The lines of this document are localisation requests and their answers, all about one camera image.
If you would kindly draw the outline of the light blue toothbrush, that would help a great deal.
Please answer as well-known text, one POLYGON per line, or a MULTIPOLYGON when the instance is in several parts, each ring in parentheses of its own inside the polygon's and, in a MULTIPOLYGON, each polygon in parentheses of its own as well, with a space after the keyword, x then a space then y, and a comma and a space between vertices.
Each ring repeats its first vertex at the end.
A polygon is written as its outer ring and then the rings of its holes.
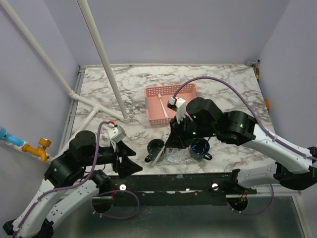
POLYGON ((171 153, 170 153, 170 155, 168 156, 168 159, 167 159, 167 161, 169 162, 169 163, 172 163, 173 161, 174 161, 174 155, 175 155, 175 153, 177 153, 179 151, 179 149, 176 149, 176 148, 173 148, 172 150, 171 150, 171 153))

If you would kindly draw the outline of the dark green mug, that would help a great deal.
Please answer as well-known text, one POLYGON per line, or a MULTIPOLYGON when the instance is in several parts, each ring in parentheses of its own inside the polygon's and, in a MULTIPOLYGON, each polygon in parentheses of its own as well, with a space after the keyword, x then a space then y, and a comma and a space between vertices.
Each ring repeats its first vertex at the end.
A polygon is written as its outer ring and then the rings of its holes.
POLYGON ((152 162, 156 159, 164 146, 164 141, 161 139, 153 139, 147 145, 148 155, 144 159, 146 163, 152 162))

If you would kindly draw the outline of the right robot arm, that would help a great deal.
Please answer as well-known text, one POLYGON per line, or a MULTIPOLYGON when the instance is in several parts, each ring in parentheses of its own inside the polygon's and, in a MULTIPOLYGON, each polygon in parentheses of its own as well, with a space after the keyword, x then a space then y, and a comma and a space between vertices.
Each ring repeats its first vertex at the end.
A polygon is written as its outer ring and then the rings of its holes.
POLYGON ((194 139, 216 137, 222 143, 251 148, 273 159, 272 164, 263 167, 233 170, 233 179, 228 181, 231 193, 265 184, 280 184, 292 190, 305 190, 316 184, 315 147, 294 145, 261 128, 254 117, 242 111, 224 113, 210 99, 197 97, 186 103, 177 98, 176 105, 168 107, 176 111, 176 116, 169 123, 167 148, 185 149, 194 139))

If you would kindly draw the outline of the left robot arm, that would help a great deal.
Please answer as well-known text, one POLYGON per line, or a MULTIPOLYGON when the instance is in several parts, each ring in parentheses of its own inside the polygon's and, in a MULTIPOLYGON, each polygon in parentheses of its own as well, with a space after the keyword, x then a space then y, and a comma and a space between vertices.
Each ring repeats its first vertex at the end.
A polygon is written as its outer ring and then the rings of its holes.
POLYGON ((95 134, 88 130, 81 131, 70 141, 69 148, 51 162, 32 199, 36 204, 34 209, 27 207, 17 219, 7 221, 3 225, 6 234, 16 238, 50 238, 58 225, 85 201, 95 195, 106 195, 113 187, 110 177, 102 170, 93 171, 89 180, 73 188, 75 182, 83 179, 85 167, 93 164, 95 152, 98 152, 96 164, 111 164, 120 178, 143 169, 130 160, 136 152, 124 142, 118 142, 116 149, 111 146, 97 149, 95 134), (37 200, 45 192, 62 187, 72 188, 73 192, 63 200, 60 198, 65 194, 64 190, 52 192, 41 201, 37 200))

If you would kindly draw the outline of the dark blue mug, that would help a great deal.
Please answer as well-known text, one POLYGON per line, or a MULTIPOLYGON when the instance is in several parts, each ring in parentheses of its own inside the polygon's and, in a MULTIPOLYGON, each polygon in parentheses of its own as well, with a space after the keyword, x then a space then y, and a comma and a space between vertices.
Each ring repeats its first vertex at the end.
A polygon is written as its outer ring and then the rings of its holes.
POLYGON ((194 139, 190 145, 189 153, 190 156, 194 160, 212 160, 212 155, 209 153, 210 144, 209 142, 202 138, 202 139, 194 139))

